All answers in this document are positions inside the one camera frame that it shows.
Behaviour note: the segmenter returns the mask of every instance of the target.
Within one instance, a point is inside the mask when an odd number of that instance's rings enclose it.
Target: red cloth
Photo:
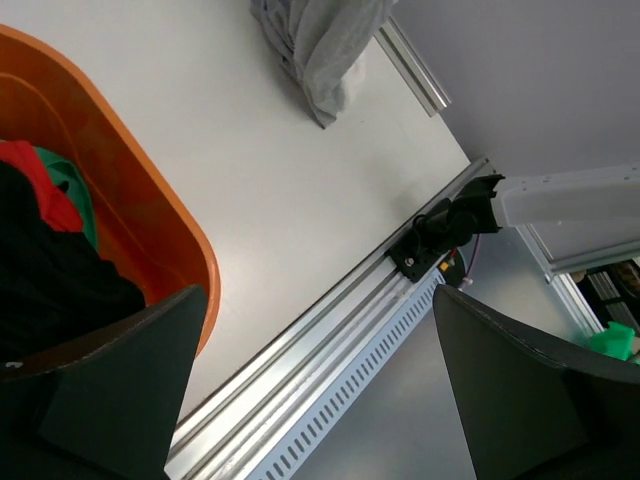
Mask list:
[[[57,232],[82,232],[82,217],[71,200],[56,187],[29,142],[0,142],[0,160],[20,170],[36,193],[40,218]]]

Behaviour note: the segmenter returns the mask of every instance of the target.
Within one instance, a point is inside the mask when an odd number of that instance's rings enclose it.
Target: laundry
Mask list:
[[[361,81],[351,71],[397,0],[251,0],[280,65],[302,86],[323,127],[337,119]]]
[[[12,165],[28,179],[37,199],[40,217],[55,231],[82,232],[82,217],[64,192],[51,181],[44,164],[28,142],[0,143],[0,160]]]
[[[36,147],[35,151],[47,169],[49,178],[51,178],[53,184],[65,193],[78,210],[78,213],[82,217],[82,231],[89,240],[89,243],[93,245],[93,248],[98,250],[98,233],[96,230],[93,204],[91,203],[89,189],[82,175],[80,175],[80,172],[78,172],[78,169],[73,163],[60,155],[40,147]]]
[[[28,153],[26,146],[0,145],[0,159],[15,160]],[[29,161],[24,173],[0,161],[0,361],[42,351],[145,307],[142,292],[100,259],[65,194],[51,188],[34,165]]]

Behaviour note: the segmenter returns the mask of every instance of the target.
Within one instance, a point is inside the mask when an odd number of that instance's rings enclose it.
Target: green cloth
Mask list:
[[[66,190],[67,197],[69,197],[69,200],[75,205],[78,213],[82,217],[85,237],[87,237],[89,243],[93,245],[93,248],[97,250],[98,234],[96,232],[96,219],[93,212],[93,205],[91,204],[89,189],[84,183],[80,172],[78,172],[78,169],[73,163],[58,154],[39,147],[35,147],[35,150],[46,167],[53,184],[57,186],[60,186],[63,182],[69,184],[69,188]]]

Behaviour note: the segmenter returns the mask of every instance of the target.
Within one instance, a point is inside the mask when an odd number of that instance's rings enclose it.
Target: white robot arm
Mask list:
[[[469,182],[453,199],[413,220],[389,255],[417,282],[447,251],[476,233],[529,223],[627,218],[640,220],[640,163],[577,172]]]

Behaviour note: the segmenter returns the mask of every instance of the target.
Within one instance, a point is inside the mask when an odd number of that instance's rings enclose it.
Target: gray wall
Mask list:
[[[637,0],[401,0],[394,18],[453,100],[467,155],[508,175],[640,159]],[[640,239],[640,221],[537,226],[556,259]]]

